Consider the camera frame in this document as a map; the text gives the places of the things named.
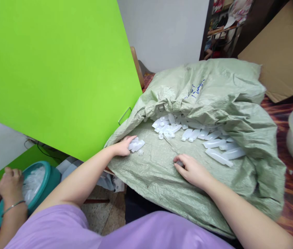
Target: silver bracelet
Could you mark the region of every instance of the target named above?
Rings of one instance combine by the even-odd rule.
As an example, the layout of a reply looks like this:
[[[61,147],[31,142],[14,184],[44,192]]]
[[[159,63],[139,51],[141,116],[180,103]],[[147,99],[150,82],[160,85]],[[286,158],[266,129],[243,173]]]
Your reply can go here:
[[[4,214],[7,213],[10,209],[12,209],[14,206],[17,206],[18,204],[21,204],[23,202],[25,202],[25,201],[24,200],[21,200],[21,201],[15,203],[14,205],[12,205],[11,207],[9,207],[6,211],[3,212],[3,214],[1,215],[1,217],[3,217]]]

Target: teal bucket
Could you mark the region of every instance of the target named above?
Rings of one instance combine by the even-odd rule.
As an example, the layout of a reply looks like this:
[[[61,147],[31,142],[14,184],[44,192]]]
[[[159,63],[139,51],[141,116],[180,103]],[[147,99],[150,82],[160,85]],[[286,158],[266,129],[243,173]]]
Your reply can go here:
[[[45,176],[44,180],[36,193],[33,200],[28,205],[28,216],[30,216],[36,208],[45,200],[45,198],[55,189],[55,187],[60,183],[61,174],[60,172],[52,167],[48,162],[46,161],[39,161],[36,162],[29,167],[27,167],[23,171],[24,179],[28,177],[28,175],[31,174],[31,171],[35,170],[38,167],[45,166]],[[2,214],[4,209],[4,202],[1,200],[0,202],[0,227],[2,223]]]

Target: green polypropylene bag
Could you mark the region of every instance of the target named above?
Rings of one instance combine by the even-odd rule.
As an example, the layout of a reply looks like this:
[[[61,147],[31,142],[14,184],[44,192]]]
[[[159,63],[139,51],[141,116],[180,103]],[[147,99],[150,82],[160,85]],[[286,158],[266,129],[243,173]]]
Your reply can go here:
[[[126,135],[145,141],[144,154],[115,157],[109,168],[147,200],[179,214],[193,223],[234,238],[235,235],[211,198],[176,171],[173,158],[186,153],[195,157],[222,183],[276,219],[283,208],[285,165],[277,156],[277,126],[259,105],[265,88],[258,77],[260,66],[236,59],[210,59],[157,73],[138,99],[130,117],[105,146]],[[182,112],[202,124],[225,123],[224,129],[245,150],[246,156],[221,165],[205,153],[204,140],[160,140],[143,122],[158,111]]]

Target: lavender t-shirt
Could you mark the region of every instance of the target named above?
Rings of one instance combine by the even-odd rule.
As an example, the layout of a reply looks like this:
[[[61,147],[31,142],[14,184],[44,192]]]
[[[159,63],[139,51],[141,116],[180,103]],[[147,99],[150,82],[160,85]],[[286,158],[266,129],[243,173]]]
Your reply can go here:
[[[88,229],[85,215],[72,205],[53,206],[35,214],[5,248],[233,249],[185,218],[164,211],[146,215],[103,237]]]

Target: lime green board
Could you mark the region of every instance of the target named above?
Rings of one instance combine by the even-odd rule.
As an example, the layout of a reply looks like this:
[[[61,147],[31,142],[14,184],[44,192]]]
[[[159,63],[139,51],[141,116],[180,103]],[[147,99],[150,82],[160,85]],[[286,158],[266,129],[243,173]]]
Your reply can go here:
[[[40,148],[44,153],[47,153],[48,155],[60,158],[62,161],[67,158],[67,155],[65,155],[62,152],[59,151],[51,151],[46,150],[43,147]],[[58,164],[60,164],[60,161],[58,159],[51,158],[49,156],[44,155],[38,148],[37,145],[32,146],[27,151],[25,151],[22,155],[17,157],[14,161],[12,161],[7,166],[10,168],[17,168],[20,170],[25,170],[27,167],[29,167],[31,164],[38,162],[38,161],[47,161],[50,163],[51,166],[56,167]],[[0,170],[0,179],[5,172],[4,169]]]
[[[116,0],[0,0],[0,123],[87,160],[141,94]]]

